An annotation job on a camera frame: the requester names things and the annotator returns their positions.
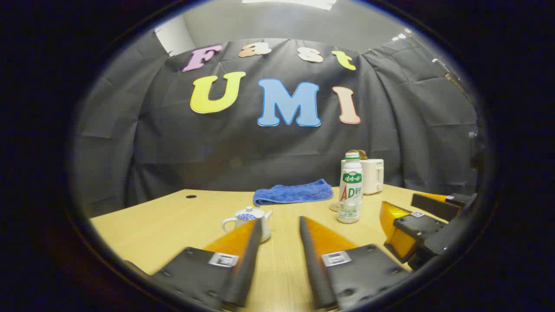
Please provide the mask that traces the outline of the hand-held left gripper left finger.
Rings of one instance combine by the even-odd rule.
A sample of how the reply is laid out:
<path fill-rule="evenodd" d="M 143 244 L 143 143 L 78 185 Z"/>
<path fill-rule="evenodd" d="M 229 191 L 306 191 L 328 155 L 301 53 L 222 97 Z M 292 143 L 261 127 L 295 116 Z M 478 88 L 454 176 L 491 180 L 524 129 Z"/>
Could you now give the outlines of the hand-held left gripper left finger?
<path fill-rule="evenodd" d="M 255 271 L 261 221 L 248 221 L 203 249 L 186 247 L 152 279 L 212 309 L 244 307 Z"/>

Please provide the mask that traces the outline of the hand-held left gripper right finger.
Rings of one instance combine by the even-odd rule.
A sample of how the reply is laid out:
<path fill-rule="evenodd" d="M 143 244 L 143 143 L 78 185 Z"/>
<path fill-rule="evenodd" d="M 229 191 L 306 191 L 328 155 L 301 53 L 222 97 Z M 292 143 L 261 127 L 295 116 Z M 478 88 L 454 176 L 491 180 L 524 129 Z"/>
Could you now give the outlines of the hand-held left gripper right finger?
<path fill-rule="evenodd" d="M 374 244 L 357 246 L 306 216 L 300 217 L 299 226 L 317 309 L 347 309 L 369 302 L 410 275 Z"/>

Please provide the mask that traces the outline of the white ceramic teacup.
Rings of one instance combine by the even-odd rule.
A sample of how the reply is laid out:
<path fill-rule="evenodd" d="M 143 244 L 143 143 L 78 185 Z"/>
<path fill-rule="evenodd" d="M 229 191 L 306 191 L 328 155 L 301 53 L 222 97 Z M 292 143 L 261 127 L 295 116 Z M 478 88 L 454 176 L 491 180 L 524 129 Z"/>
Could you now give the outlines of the white ceramic teacup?
<path fill-rule="evenodd" d="M 273 211 L 269 211 L 265 213 L 265 217 L 263 218 L 255 218 L 255 219 L 249 220 L 249 221 L 257 221 L 257 220 L 261 221 L 262 234 L 261 234 L 260 243 L 266 242 L 271 237 L 271 227 L 269 225 L 269 219 L 271 218 L 272 214 L 273 214 Z M 229 233 L 230 230 L 228 230 L 226 227 L 228 223 L 234 223 L 234 229 L 238 229 L 238 227 L 245 225 L 249 221 L 241 221 L 237 219 L 235 216 L 232 218 L 226 218 L 224 219 L 224 221 L 222 221 L 222 229 L 224 230 L 225 233 Z"/>

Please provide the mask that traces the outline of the white green-label water bottle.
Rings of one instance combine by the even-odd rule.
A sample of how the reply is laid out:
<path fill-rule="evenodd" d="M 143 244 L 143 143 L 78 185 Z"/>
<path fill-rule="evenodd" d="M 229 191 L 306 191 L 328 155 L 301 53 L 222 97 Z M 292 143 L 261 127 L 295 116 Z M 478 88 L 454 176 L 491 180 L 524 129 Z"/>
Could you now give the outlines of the white green-label water bottle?
<path fill-rule="evenodd" d="M 363 168 L 359 151 L 349 151 L 342 161 L 340 174 L 340 199 L 337 220 L 351 224 L 361 215 Z"/>

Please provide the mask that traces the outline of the white toaster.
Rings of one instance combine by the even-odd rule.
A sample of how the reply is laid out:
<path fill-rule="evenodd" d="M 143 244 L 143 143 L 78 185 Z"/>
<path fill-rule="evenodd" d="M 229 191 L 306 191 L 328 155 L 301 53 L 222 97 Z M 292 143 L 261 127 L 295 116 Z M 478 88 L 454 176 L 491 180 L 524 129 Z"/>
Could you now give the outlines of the white toaster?
<path fill-rule="evenodd" d="M 360 160 L 357 167 L 349 165 L 348 160 L 341 160 L 340 200 L 353 197 L 355 194 L 375 194 L 383 189 L 383 160 Z"/>

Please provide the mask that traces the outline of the blue towel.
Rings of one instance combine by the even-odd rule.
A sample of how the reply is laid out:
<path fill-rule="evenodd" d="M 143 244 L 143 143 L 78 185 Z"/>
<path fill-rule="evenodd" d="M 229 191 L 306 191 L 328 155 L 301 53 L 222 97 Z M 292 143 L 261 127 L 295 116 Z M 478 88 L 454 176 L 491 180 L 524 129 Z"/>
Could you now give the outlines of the blue towel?
<path fill-rule="evenodd" d="M 302 185 L 275 185 L 256 190 L 252 201 L 256 207 L 270 204 L 308 203 L 333 198 L 332 186 L 324 179 Z"/>

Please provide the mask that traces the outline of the black backdrop cloth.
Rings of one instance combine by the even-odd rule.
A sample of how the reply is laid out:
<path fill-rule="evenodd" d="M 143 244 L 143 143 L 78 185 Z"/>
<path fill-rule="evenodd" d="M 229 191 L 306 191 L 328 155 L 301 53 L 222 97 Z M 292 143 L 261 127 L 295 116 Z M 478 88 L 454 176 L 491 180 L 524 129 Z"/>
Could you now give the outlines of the black backdrop cloth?
<path fill-rule="evenodd" d="M 472 193 L 474 105 L 411 38 L 362 55 L 289 38 L 220 43 L 201 68 L 154 34 L 127 47 L 82 103 L 78 203 L 96 217 L 182 189 L 249 191 L 324 179 L 364 150 L 385 184 Z"/>

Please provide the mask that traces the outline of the long ceiling light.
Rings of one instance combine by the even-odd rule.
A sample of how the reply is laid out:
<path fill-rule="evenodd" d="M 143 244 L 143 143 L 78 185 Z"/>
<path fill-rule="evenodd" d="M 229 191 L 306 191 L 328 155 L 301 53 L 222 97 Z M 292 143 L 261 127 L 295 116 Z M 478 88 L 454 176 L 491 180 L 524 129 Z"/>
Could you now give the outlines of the long ceiling light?
<path fill-rule="evenodd" d="M 242 0 L 243 4 L 248 3 L 286 3 L 302 5 L 320 10 L 331 10 L 337 0 Z"/>

